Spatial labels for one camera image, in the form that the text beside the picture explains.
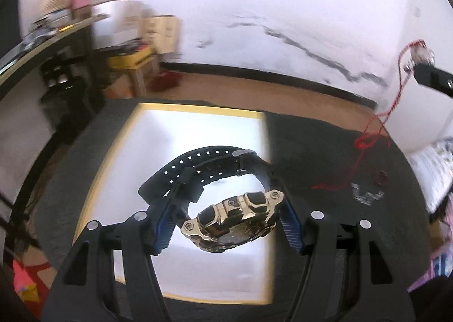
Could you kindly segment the gold black wristwatch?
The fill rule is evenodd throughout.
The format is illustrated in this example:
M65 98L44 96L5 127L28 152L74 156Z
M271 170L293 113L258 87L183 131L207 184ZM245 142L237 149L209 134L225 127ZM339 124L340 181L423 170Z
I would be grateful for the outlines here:
M189 206L199 201L206 186L222 179L254 176L262 190L246 192L207 206L197 216ZM221 253L267 236L276 226L285 197L283 185L269 163L253 150L234 146L207 146L177 156L138 189L148 204L151 227L144 244L153 255L155 220L153 201L168 199L174 207L175 229L180 229L202 251Z

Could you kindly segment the dark patterned table cloth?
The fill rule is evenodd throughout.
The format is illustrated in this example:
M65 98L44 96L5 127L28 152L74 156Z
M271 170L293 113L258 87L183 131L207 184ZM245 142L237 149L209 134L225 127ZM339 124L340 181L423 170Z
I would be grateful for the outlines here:
M43 321L120 321L111 236L97 229L75 242L52 239L73 228L82 199L139 104L109 102L81 134L50 182L37 218L39 242L57 277ZM271 115L273 175L302 226L305 268L287 321L414 321L408 286L428 262L428 215L401 151L320 120ZM158 281L144 272L126 282L133 321L169 321Z

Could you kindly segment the white printed plastic bag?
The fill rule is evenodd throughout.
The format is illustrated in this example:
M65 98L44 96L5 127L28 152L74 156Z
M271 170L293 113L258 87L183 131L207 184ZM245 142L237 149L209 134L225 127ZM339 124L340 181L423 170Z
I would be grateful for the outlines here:
M433 214L452 187L452 137L439 139L406 156Z

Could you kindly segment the yellow white storage box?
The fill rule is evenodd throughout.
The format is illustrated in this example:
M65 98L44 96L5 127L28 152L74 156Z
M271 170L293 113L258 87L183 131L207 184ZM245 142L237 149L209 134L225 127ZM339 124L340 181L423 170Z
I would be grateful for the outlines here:
M111 236L122 281L149 272L165 297L269 304L283 196L266 139L260 112L141 103L109 149L77 230Z

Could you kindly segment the red orange paper toy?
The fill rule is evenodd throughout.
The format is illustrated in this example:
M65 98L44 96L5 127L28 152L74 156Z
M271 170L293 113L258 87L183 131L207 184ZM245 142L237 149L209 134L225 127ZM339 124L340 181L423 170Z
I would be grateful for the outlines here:
M38 273L50 268L48 262L40 265L24 266L20 261L14 260L13 285L16 294L24 302L41 303L48 296L49 288L40 279Z

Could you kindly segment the pink purple printed box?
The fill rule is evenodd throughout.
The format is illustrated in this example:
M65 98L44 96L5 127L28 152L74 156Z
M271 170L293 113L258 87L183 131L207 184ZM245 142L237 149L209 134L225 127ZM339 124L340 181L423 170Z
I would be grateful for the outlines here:
M440 247L437 251L431 254L430 265L428 271L423 276L412 284L408 291L422 286L426 282L438 276L449 277L452 273L452 242Z

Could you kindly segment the yellow black carton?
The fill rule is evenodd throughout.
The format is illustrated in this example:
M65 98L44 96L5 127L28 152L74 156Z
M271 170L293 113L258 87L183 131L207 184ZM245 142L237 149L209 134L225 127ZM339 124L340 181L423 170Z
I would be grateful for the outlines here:
M151 61L154 51L154 48L150 45L140 45L134 50L118 49L108 57L108 66L113 70L137 70Z

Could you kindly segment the black speaker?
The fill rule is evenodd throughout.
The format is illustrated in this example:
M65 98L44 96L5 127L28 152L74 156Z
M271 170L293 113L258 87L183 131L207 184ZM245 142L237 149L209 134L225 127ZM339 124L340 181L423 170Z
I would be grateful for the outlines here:
M69 63L58 57L46 60L40 66L40 75L50 91L84 89L86 83L80 76L74 76Z

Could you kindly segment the black desk with shelf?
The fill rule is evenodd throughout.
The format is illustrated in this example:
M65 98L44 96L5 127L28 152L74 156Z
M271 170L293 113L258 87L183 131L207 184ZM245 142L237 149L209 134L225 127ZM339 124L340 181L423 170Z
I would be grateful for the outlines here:
M91 28L98 15L71 24L4 67L1 74L1 234L38 242L24 223L28 200L61 144L74 142L104 105L95 69ZM50 91L40 66L58 57L69 63L84 89Z

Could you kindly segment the brown kraft gift bag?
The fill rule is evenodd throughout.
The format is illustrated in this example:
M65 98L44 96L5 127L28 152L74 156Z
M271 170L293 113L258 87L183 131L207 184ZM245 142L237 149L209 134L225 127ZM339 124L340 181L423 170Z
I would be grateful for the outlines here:
M157 54L175 53L180 37L180 19L173 15L146 17L141 37Z

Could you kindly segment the white paper gift bag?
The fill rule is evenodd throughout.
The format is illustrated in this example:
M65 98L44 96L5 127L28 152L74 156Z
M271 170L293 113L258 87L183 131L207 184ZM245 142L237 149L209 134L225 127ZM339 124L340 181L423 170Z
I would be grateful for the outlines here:
M106 15L92 26L94 49L123 44L140 36L144 6L140 1L109 1L92 8L92 15Z

